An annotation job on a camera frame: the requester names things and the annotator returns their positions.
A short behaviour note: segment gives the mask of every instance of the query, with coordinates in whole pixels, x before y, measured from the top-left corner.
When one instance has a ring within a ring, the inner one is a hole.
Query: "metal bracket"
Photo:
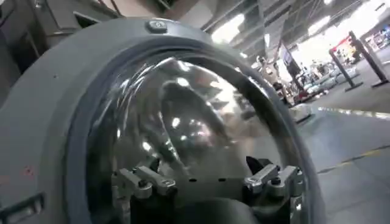
[[[123,168],[118,172],[118,193],[127,198],[134,195],[136,198],[143,199],[152,196],[152,184],[143,181],[134,173]]]
[[[150,181],[157,188],[160,195],[167,195],[172,189],[176,188],[174,180],[165,178],[146,166],[137,167],[135,174],[143,180]]]
[[[269,193],[274,197],[289,197],[292,193],[298,194],[301,187],[298,183],[303,184],[302,180],[294,181],[297,177],[298,168],[287,166],[280,174],[278,183],[271,182],[268,184]]]
[[[277,177],[277,175],[278,167],[274,164],[268,164],[255,175],[245,178],[244,185],[251,191],[251,193],[259,194],[263,190],[266,183]]]

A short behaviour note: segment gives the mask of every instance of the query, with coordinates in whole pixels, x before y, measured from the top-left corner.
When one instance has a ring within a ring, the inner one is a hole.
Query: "reflective surface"
[[[267,126],[244,97],[213,71],[173,57],[135,74],[125,69],[93,126],[90,158],[109,154],[113,163],[98,165],[107,174],[158,163],[163,175],[216,180],[251,175],[246,156],[280,164]]]

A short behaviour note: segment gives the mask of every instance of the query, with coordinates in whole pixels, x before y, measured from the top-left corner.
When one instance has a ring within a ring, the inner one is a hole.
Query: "metal pole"
[[[357,51],[359,51],[363,54],[363,56],[367,60],[368,64],[371,66],[371,68],[374,70],[374,72],[376,73],[376,75],[379,78],[379,82],[373,84],[371,87],[374,88],[374,87],[382,86],[386,83],[389,83],[389,80],[386,78],[385,72],[381,69],[381,67],[378,64],[376,64],[375,60],[366,51],[362,42],[356,38],[355,34],[352,31],[349,32],[349,36],[352,39],[352,46],[355,46]]]
[[[363,84],[363,82],[359,82],[359,83],[355,84],[352,81],[351,77],[349,77],[347,71],[344,69],[344,67],[342,66],[342,64],[338,60],[338,58],[335,56],[335,53],[333,52],[332,49],[329,50],[329,54],[332,57],[333,61],[335,61],[337,67],[340,69],[341,73],[344,75],[344,77],[346,78],[347,82],[350,85],[349,88],[346,88],[346,92],[350,91],[351,89],[355,89],[355,88],[357,88],[357,87],[359,87],[359,86],[361,86]]]

